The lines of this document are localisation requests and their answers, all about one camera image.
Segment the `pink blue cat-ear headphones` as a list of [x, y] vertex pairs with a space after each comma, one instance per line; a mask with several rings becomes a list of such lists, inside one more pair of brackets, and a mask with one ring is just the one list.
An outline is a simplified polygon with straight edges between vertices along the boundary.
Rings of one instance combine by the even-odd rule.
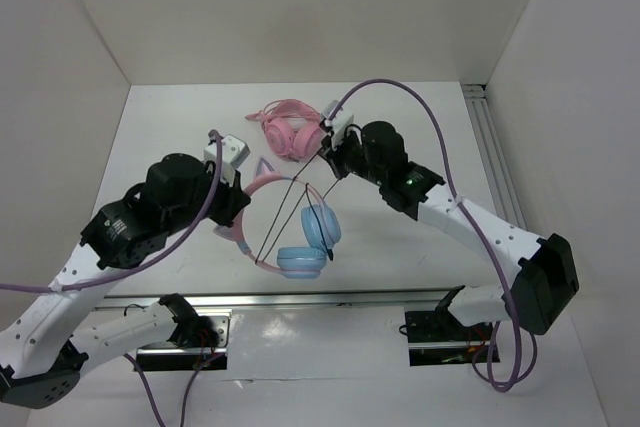
[[[267, 235], [273, 241], [258, 250], [252, 249], [245, 235], [245, 212], [234, 218], [229, 227], [219, 226], [214, 232], [233, 243], [258, 268], [291, 280], [314, 280], [327, 264], [334, 260], [334, 250], [342, 239], [342, 230], [335, 211], [312, 184], [299, 177], [276, 170], [266, 158], [256, 163], [252, 182], [245, 192], [254, 196], [263, 188], [276, 183], [301, 189], [294, 207], [280, 227], [273, 226]], [[295, 215], [299, 216], [300, 245], [285, 246], [278, 241]]]

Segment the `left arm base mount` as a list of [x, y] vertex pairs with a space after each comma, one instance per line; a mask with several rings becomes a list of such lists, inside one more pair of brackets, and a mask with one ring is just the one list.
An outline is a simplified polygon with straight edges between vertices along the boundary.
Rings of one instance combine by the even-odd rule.
[[188, 372], [207, 363], [205, 371], [227, 369], [231, 327], [231, 311], [204, 309], [198, 314], [205, 317], [208, 330], [201, 328], [184, 345], [172, 342], [148, 344], [139, 348], [135, 360], [145, 372]]

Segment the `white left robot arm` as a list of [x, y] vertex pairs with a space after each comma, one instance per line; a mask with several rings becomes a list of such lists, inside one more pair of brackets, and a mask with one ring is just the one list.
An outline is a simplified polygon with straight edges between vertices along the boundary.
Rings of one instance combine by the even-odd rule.
[[236, 151], [207, 153], [204, 160], [167, 155], [143, 182], [97, 212], [67, 264], [1, 333], [2, 402], [49, 407], [91, 370], [147, 344], [213, 348], [218, 334], [211, 321], [180, 294], [165, 294], [114, 322], [79, 326], [118, 282], [175, 250], [169, 237], [186, 237], [205, 219], [231, 225], [250, 202], [237, 170], [244, 159]]

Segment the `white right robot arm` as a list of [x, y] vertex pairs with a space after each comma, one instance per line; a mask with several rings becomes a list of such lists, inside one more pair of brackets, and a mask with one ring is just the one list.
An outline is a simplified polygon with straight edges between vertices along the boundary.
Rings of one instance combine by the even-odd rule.
[[438, 305], [436, 326], [448, 339], [481, 323], [517, 321], [545, 334], [579, 290], [569, 242], [542, 238], [453, 192], [440, 175], [411, 160], [388, 122], [358, 127], [325, 120], [320, 155], [334, 175], [375, 185], [393, 210], [431, 226], [494, 265], [495, 285], [453, 288]]

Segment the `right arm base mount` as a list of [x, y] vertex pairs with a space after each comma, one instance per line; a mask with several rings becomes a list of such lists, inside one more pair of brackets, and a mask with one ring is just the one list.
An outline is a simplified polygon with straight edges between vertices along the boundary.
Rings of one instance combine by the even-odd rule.
[[406, 311], [398, 328], [408, 343], [409, 365], [444, 366], [487, 361], [494, 325], [464, 327], [435, 310]]

